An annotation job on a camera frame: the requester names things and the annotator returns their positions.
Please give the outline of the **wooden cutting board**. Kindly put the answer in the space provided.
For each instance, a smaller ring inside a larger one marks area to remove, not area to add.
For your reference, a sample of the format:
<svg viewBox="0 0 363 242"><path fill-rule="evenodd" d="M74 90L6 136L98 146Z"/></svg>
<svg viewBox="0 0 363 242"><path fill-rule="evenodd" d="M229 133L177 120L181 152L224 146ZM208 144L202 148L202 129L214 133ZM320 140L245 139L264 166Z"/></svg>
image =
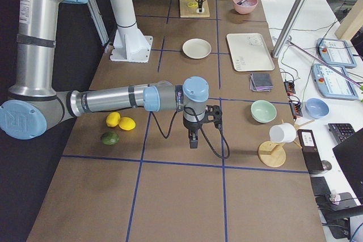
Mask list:
<svg viewBox="0 0 363 242"><path fill-rule="evenodd" d="M189 2L197 2L196 0L179 0L179 10L180 10L180 17L181 18L209 18L209 5L208 1L204 0L203 8L205 9L204 13L198 14L196 12L197 7L187 7Z"/></svg>

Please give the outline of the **white steamed bun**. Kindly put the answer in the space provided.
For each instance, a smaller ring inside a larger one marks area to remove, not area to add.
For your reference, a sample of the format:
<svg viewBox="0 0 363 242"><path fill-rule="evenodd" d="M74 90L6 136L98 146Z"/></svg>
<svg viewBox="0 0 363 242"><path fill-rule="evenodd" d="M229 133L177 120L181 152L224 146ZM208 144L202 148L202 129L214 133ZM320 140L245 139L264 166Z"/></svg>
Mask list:
<svg viewBox="0 0 363 242"><path fill-rule="evenodd" d="M196 12L197 12L198 14L202 14L202 13L204 13L204 11L205 11L205 9L204 9L204 8L201 8L201 9L197 9L197 10L196 10Z"/></svg>

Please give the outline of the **black computer mouse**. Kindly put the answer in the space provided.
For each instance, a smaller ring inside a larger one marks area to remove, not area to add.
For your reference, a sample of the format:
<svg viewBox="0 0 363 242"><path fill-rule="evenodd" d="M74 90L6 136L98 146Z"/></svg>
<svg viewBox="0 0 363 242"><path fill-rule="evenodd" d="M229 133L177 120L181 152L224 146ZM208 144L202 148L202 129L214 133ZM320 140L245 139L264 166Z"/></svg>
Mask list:
<svg viewBox="0 0 363 242"><path fill-rule="evenodd" d="M330 171L332 169L332 164L327 160L322 160L322 167L324 171Z"/></svg>

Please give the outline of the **teach pendant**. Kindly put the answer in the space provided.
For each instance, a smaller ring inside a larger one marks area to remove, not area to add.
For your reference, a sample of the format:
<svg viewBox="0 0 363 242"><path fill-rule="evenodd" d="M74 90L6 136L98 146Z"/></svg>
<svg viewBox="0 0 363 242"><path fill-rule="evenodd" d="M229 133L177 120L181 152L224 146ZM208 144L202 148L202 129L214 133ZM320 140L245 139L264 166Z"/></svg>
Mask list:
<svg viewBox="0 0 363 242"><path fill-rule="evenodd" d="M330 65L342 65L355 68L357 63L348 43L345 40L319 38L317 41L320 57Z"/></svg>
<svg viewBox="0 0 363 242"><path fill-rule="evenodd" d="M329 99L357 100L354 85L327 66L314 64L312 77L320 94Z"/></svg>

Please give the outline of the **green lime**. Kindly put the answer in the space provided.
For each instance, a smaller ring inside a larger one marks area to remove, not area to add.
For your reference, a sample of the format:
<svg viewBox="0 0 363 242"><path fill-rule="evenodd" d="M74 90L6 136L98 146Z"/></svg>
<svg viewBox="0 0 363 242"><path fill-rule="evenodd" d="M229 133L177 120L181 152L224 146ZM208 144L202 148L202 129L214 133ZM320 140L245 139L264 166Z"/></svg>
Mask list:
<svg viewBox="0 0 363 242"><path fill-rule="evenodd" d="M101 142L105 145L115 145L119 142L119 135L115 132L108 131L102 134Z"/></svg>

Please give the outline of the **white support column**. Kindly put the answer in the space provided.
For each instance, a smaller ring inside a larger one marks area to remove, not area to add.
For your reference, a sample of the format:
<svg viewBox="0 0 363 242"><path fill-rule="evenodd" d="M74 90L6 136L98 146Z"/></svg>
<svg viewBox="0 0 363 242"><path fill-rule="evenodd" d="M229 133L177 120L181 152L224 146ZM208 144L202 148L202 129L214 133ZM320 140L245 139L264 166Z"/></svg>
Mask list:
<svg viewBox="0 0 363 242"><path fill-rule="evenodd" d="M112 61L147 63L153 38L137 26L132 0L110 0L117 24L110 56Z"/></svg>

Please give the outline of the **white bear tray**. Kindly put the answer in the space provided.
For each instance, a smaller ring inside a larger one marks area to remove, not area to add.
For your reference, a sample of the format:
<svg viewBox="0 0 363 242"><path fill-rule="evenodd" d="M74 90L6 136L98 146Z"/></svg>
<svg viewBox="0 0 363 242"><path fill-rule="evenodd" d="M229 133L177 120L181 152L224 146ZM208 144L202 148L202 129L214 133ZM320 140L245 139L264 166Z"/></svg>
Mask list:
<svg viewBox="0 0 363 242"><path fill-rule="evenodd" d="M235 71L272 71L275 68L260 33L229 33L226 38Z"/></svg>

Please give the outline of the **far teach pendant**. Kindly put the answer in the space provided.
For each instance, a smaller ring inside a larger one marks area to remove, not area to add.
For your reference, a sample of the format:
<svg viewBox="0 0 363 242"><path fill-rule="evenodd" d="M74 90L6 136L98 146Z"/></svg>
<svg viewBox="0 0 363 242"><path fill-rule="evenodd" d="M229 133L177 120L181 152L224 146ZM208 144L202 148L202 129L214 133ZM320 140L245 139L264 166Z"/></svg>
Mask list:
<svg viewBox="0 0 363 242"><path fill-rule="evenodd" d="M319 38L317 41L320 57L330 65L342 65L355 68L357 63L348 43L345 40Z"/></svg>

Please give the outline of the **whole yellow lemon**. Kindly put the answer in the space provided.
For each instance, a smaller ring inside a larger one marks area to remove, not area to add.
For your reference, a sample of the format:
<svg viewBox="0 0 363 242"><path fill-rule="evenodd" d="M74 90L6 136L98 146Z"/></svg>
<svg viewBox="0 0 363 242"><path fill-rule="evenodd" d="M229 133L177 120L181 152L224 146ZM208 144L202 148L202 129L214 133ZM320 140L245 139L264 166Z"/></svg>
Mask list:
<svg viewBox="0 0 363 242"><path fill-rule="evenodd" d="M119 124L120 120L121 120L121 115L119 112L111 112L107 116L105 122L108 127L114 128Z"/></svg>

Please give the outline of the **pink bowl with ice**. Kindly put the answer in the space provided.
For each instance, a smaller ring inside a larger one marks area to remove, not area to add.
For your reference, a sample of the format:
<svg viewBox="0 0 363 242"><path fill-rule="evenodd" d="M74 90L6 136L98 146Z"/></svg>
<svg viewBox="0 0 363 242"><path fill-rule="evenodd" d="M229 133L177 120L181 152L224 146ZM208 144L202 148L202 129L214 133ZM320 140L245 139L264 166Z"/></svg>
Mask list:
<svg viewBox="0 0 363 242"><path fill-rule="evenodd" d="M238 3L240 1L242 0L233 0L234 2L233 6L235 11L242 15L246 15L253 12L259 3L259 0L246 0L245 2L239 5Z"/></svg>

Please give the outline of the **black power strip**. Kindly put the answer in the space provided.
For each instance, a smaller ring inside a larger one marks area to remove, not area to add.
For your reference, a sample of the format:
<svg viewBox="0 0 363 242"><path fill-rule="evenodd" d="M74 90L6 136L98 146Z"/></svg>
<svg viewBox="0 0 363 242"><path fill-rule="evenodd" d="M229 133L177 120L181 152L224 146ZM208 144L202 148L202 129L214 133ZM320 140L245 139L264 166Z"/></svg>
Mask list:
<svg viewBox="0 0 363 242"><path fill-rule="evenodd" d="M302 103L296 95L296 91L294 88L295 85L292 80L285 80L284 87L288 96L288 102L290 105L293 119L296 120L297 118L302 117Z"/></svg>

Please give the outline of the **blue bowl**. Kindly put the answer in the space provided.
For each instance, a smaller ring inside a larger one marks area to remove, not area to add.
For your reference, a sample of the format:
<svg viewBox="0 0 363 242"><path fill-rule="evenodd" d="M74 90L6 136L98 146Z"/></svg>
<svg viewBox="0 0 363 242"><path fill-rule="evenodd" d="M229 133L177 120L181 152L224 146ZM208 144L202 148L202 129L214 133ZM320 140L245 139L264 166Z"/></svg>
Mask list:
<svg viewBox="0 0 363 242"><path fill-rule="evenodd" d="M308 99L305 102L305 110L314 119L323 118L330 112L328 105L323 100L317 98Z"/></svg>

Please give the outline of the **green bowl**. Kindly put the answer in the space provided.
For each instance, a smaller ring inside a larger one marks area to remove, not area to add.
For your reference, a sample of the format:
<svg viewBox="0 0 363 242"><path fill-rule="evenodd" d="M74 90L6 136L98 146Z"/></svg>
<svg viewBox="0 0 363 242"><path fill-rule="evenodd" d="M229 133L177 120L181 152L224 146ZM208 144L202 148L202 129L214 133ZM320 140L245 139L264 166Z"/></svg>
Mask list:
<svg viewBox="0 0 363 242"><path fill-rule="evenodd" d="M251 115L257 122L265 124L276 118L277 110L272 103L258 100L251 105Z"/></svg>

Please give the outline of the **white mug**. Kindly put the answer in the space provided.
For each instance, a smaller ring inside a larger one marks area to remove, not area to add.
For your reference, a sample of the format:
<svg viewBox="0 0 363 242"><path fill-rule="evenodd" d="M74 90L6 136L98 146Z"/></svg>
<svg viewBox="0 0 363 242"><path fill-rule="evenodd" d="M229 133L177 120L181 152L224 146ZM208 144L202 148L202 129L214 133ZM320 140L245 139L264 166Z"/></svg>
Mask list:
<svg viewBox="0 0 363 242"><path fill-rule="evenodd" d="M290 143L295 140L297 132L290 123L274 125L269 130L270 141L276 143Z"/></svg>

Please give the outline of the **wooden mug stand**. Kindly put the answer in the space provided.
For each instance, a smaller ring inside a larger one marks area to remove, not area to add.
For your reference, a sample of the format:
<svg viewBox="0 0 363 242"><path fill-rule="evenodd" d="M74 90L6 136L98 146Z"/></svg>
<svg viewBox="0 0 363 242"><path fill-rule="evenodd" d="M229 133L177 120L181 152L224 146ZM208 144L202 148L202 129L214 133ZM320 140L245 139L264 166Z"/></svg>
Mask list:
<svg viewBox="0 0 363 242"><path fill-rule="evenodd" d="M297 131L301 127L312 122L314 122L314 120L310 120L300 125L294 124L293 126ZM302 148L301 145L296 141L296 139L292 142L295 143L299 148ZM283 148L284 144L286 143L276 143L270 140L261 143L258 148L259 159L269 167L276 168L282 166L286 161L286 152Z"/></svg>

